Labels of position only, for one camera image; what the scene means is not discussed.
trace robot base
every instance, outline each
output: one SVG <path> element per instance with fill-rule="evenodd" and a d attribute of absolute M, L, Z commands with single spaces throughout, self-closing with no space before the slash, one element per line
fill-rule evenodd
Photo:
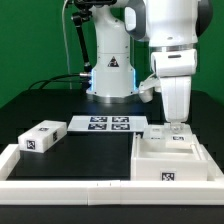
<path fill-rule="evenodd" d="M 132 95 L 126 97 L 103 97 L 93 94 L 91 92 L 87 92 L 87 99 L 92 101 L 97 101 L 99 103 L 128 103 L 133 101 L 138 101 L 139 96 L 137 93 L 133 93 Z"/>

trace white container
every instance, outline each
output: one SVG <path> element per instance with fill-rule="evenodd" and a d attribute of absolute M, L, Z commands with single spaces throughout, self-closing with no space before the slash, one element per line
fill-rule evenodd
<path fill-rule="evenodd" d="M 206 181 L 207 156 L 188 126 L 181 135 L 170 136 L 167 130 L 168 126 L 153 125 L 143 138 L 134 135 L 131 180 Z"/>

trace white rectangular block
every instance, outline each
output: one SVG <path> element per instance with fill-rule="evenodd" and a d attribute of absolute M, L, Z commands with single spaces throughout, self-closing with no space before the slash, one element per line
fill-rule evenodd
<path fill-rule="evenodd" d="M 6 180 L 8 178 L 19 159 L 19 145 L 8 145 L 0 155 L 0 180 Z"/>
<path fill-rule="evenodd" d="M 18 138 L 20 150 L 44 153 L 67 134 L 65 122 L 43 121 Z"/>

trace white block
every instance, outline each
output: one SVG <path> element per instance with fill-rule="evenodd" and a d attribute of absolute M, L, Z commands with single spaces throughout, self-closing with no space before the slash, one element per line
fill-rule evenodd
<path fill-rule="evenodd" d="M 8 145 L 0 155 L 0 180 L 6 180 L 20 159 L 19 145 Z"/>
<path fill-rule="evenodd" d="M 43 121 L 18 138 L 20 150 L 44 153 L 67 134 L 65 122 Z"/>
<path fill-rule="evenodd" d="M 120 204 L 120 181 L 98 181 L 88 185 L 88 205 Z"/>

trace black cable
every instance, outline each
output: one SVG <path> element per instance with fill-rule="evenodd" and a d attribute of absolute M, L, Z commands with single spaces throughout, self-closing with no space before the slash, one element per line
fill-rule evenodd
<path fill-rule="evenodd" d="M 39 83 L 42 83 L 42 82 L 48 82 L 48 84 L 49 84 L 49 83 L 51 83 L 51 82 L 83 83 L 83 82 L 85 82 L 85 81 L 40 80 L 40 81 L 37 81 L 37 82 L 33 83 L 32 85 L 30 85 L 30 87 L 28 88 L 28 90 L 31 90 L 33 86 L 35 86 L 35 85 L 37 85 L 37 84 L 39 84 Z"/>
<path fill-rule="evenodd" d="M 79 76 L 79 73 L 74 73 L 72 75 L 59 75 L 59 76 L 55 76 L 49 80 L 46 80 L 46 82 L 44 82 L 40 87 L 39 89 L 43 89 L 46 85 L 48 85 L 51 81 L 53 80 L 57 80 L 57 79 L 63 79 L 63 78 L 72 78 L 72 77 L 78 77 Z"/>

